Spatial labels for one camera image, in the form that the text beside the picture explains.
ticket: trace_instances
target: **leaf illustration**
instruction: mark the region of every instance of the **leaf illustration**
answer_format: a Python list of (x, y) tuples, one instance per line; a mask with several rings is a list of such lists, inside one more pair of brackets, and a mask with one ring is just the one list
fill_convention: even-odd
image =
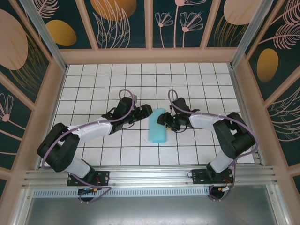
[(50, 19), (59, 8), (57, 0), (33, 0), (38, 14), (45, 19)]
[(289, 25), (300, 21), (300, 0), (289, 0), (287, 2), (283, 19)]

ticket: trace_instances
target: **dark green wall panel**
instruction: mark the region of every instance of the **dark green wall panel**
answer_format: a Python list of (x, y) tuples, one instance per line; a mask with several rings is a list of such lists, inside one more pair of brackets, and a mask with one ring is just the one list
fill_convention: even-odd
[[(111, 7), (111, 4), (114, 4), (112, 0), (92, 1), (98, 3), (99, 7), (106, 11), (107, 8)], [(106, 16), (102, 16), (105, 14), (100, 15), (91, 4), (91, 0), (84, 0), (98, 48), (146, 47), (144, 0), (117, 0), (116, 3), (120, 4), (121, 7), (121, 4), (124, 4), (122, 1), (126, 2), (124, 13), (121, 9), (119, 14), (117, 10), (112, 10), (111, 12), (116, 13), (107, 13)]]
[[(12, 15), (18, 23), (22, 26), (25, 33), (22, 30), (14, 30), (13, 21), (7, 21), (6, 29), (2, 29), (0, 31), (1, 35), (8, 35), (9, 38), (12, 40), (11, 46), (14, 46), (14, 42), (18, 44), (20, 42), (21, 35), (14, 35), (14, 32), (21, 32), (26, 36), (27, 43), (28, 43), (28, 54), (25, 57), (26, 62), (24, 65), (18, 69), (14, 70), (12, 68), (7, 67), (6, 64), (2, 65), (2, 61), (0, 61), (0, 71), (17, 87), (19, 88), (31, 101), (35, 102), (40, 86), (42, 84), (43, 78), (45, 76), (47, 67), (49, 65), (48, 59), (43, 54), (42, 50), (39, 48), (38, 44), (35, 42), (23, 22), (21, 21), (20, 17), (17, 15), (13, 7), (10, 5), (8, 0), (3, 0), (0, 3), (0, 9), (4, 10), (1, 14), (2, 16), (6, 16), (7, 13)], [(13, 63), (18, 63), (20, 60), (19, 54), (22, 55), (21, 58), (24, 58), (24, 52), (18, 49), (18, 45), (16, 48), (9, 49), (8, 51), (11, 52), (15, 51), (15, 58), (11, 59)], [(6, 57), (7, 54), (5, 51), (1, 50), (0, 54), (3, 54), (3, 59)]]
[[(178, 6), (177, 8), (173, 0), (153, 1), (154, 48), (173, 48), (174, 37), (176, 37), (176, 47), (200, 47), (212, 0), (190, 2), (195, 4), (190, 5), (187, 1), (184, 6)], [(177, 24), (176, 34), (174, 35), (175, 21), (177, 21)], [(183, 27), (186, 27), (189, 31), (183, 32)]]
[(0, 84), (0, 167), (11, 169), (31, 110)]

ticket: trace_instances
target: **metal plate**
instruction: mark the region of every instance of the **metal plate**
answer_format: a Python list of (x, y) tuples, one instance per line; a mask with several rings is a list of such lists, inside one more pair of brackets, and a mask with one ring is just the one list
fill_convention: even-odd
[[(97, 186), (107, 186), (109, 181), (109, 171), (96, 171), (96, 176), (95, 179), (91, 182), (92, 185), (97, 185)], [(69, 187), (81, 187), (81, 186), (86, 186), (85, 184), (82, 184), (79, 182), (76, 178), (74, 178), (72, 175), (68, 176), (67, 179), (67, 186)]]
[(211, 181), (209, 176), (206, 173), (206, 169), (204, 170), (192, 170), (192, 179), (193, 184), (225, 184), (226, 179), (228, 179), (231, 183), (233, 182), (233, 173), (231, 169), (226, 169), (218, 176), (215, 177), (214, 181)]

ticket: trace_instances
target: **white tile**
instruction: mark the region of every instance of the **white tile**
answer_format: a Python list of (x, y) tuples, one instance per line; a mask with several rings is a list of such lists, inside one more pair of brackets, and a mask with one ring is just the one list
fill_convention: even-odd
[(91, 101), (76, 101), (73, 114), (89, 114)]
[(201, 74), (203, 85), (218, 85), (217, 78), (215, 74)]
[(149, 129), (149, 117), (141, 120), (141, 129)]
[(81, 76), (67, 76), (64, 88), (78, 88)]
[(204, 86), (206, 98), (221, 98), (218, 86)]
[(93, 100), (107, 100), (108, 92), (109, 92), (109, 88), (95, 88), (93, 94)]
[(233, 84), (229, 74), (217, 74), (217, 82), (219, 85), (232, 85)]
[(126, 76), (126, 87), (140, 87), (141, 86), (141, 76), (139, 75), (127, 75)]
[[(133, 95), (136, 95), (137, 99), (141, 99), (141, 87), (126, 87), (126, 89), (129, 90)], [(130, 97), (130, 94), (126, 91), (125, 96)]]
[(142, 99), (157, 99), (156, 87), (142, 87)]
[(112, 74), (112, 64), (99, 64), (97, 75), (110, 75)]
[(99, 147), (102, 148), (103, 145), (103, 136), (96, 137), (85, 143), (85, 147)]
[(95, 121), (95, 120), (102, 120), (103, 117), (101, 115), (90, 115), (89, 122)]
[(247, 155), (247, 156), (243, 156), (241, 158), (238, 159), (237, 161), (239, 164), (240, 163), (254, 163), (254, 159), (253, 159), (253, 155)]
[(142, 74), (156, 74), (156, 67), (154, 63), (143, 63)]
[(182, 133), (177, 134), (178, 146), (196, 145), (193, 129), (187, 129)]
[(172, 89), (172, 86), (157, 87), (157, 99), (168, 99), (168, 92), (170, 89)]
[(79, 87), (94, 87), (96, 75), (82, 76)]
[(225, 113), (240, 112), (239, 104), (236, 99), (222, 99)]
[(172, 74), (172, 85), (173, 86), (187, 86), (186, 74)]
[(200, 74), (187, 74), (187, 84), (189, 86), (202, 86)]
[(76, 100), (78, 88), (64, 88), (60, 100)]
[(184, 63), (171, 63), (171, 73), (172, 74), (185, 74), (186, 69)]
[(212, 136), (214, 138), (214, 144), (215, 145), (220, 145), (217, 134), (215, 132), (212, 132)]
[(71, 115), (56, 115), (54, 124), (63, 123), (63, 125), (65, 126), (70, 126), (71, 119), (72, 119)]
[(141, 105), (148, 104), (151, 106), (152, 110), (157, 109), (157, 100), (141, 100)]
[(178, 165), (177, 147), (159, 147), (159, 162), (161, 165)]
[(222, 98), (236, 98), (233, 86), (219, 86)]
[(121, 137), (122, 132), (118, 131), (116, 133), (113, 133), (111, 135), (104, 136), (104, 147), (120, 147), (121, 146)]
[(163, 108), (163, 109), (165, 109), (166, 112), (170, 112), (170, 105), (171, 105), (171, 103), (170, 103), (169, 100), (161, 100), (161, 99), (159, 99), (157, 101), (157, 103), (158, 103), (158, 107), (157, 107), (158, 109), (159, 108)]
[(220, 145), (216, 145), (215, 149), (216, 149), (216, 154), (218, 154), (222, 150)]
[(141, 64), (127, 64), (127, 74), (141, 74)]
[(107, 106), (107, 111), (110, 111), (112, 108), (115, 108), (118, 106), (120, 100), (109, 100), (108, 101), (108, 106)]
[(156, 75), (142, 75), (142, 87), (156, 86)]
[(184, 98), (186, 100), (189, 99), (188, 87), (187, 86), (186, 87), (173, 87), (173, 89), (177, 92), (178, 98)]
[(190, 98), (205, 98), (203, 86), (189, 86)]
[(129, 147), (121, 149), (121, 165), (139, 165), (140, 164), (140, 148)]
[(141, 165), (158, 165), (158, 147), (141, 147)]
[(199, 63), (201, 74), (214, 74), (215, 69), (212, 63)]
[(199, 63), (185, 63), (187, 74), (199, 74), (200, 68)]
[(111, 87), (125, 87), (126, 75), (112, 75)]
[(60, 101), (56, 114), (73, 114), (75, 101)]
[(79, 159), (82, 159), (83, 158), (83, 148), (77, 148), (74, 156), (76, 156)]
[(97, 68), (97, 64), (84, 65), (82, 75), (96, 75)]
[(120, 87), (111, 87), (110, 89), (109, 89), (109, 100), (118, 100), (118, 99), (120, 99), (119, 98), (119, 92), (120, 92), (120, 90), (122, 90), (123, 88), (120, 88)]
[(150, 142), (148, 139), (149, 130), (141, 130), (141, 146), (158, 146), (158, 143)]
[(214, 63), (216, 74), (228, 74), (228, 65), (226, 63)]
[(199, 164), (208, 164), (216, 157), (214, 146), (197, 146)]
[(121, 148), (103, 148), (101, 165), (120, 165)]
[(223, 103), (221, 99), (206, 100), (209, 113), (224, 113)]
[(84, 148), (82, 159), (91, 166), (100, 166), (102, 148)]
[(212, 132), (205, 129), (195, 129), (196, 145), (214, 145)]
[(169, 63), (157, 63), (156, 64), (157, 74), (171, 74), (171, 68)]
[(174, 131), (166, 130), (166, 142), (159, 143), (159, 146), (177, 146), (177, 137)]
[(112, 65), (112, 75), (125, 75), (125, 74), (126, 74), (126, 64)]
[(123, 130), (122, 147), (140, 146), (140, 130)]
[(201, 112), (207, 113), (207, 105), (205, 99), (191, 99), (191, 110), (199, 109)]
[(105, 114), (107, 110), (107, 101), (92, 101), (90, 114)]
[(70, 65), (67, 71), (68, 75), (81, 75), (83, 72), (83, 65)]
[(157, 74), (157, 86), (172, 86), (171, 74)]
[(196, 146), (178, 146), (178, 154), (180, 165), (198, 164)]
[(94, 88), (79, 88), (76, 100), (92, 100)]
[(77, 126), (86, 124), (89, 120), (89, 115), (73, 115), (71, 125)]
[(109, 87), (111, 83), (111, 75), (97, 75), (95, 87)]

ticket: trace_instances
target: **yellow circle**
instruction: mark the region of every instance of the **yellow circle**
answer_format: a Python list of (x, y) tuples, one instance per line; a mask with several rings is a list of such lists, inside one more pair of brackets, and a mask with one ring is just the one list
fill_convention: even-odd
[(262, 0), (226, 0), (224, 18), (234, 25), (244, 25), (251, 22)]
[(0, 64), (7, 69), (20, 69), (26, 62), (28, 42), (22, 25), (0, 9)]
[(261, 82), (267, 83), (274, 77), (278, 68), (278, 55), (267, 48), (260, 54), (257, 62), (257, 76)]
[(103, 18), (111, 21), (121, 20), (121, 16), (117, 16), (118, 10), (115, 5), (123, 9), (127, 17), (132, 16), (136, 9), (136, 0), (90, 0), (95, 11)]
[(51, 20), (46, 24), (55, 43), (62, 46), (75, 44), (77, 38), (73, 28), (61, 20)]

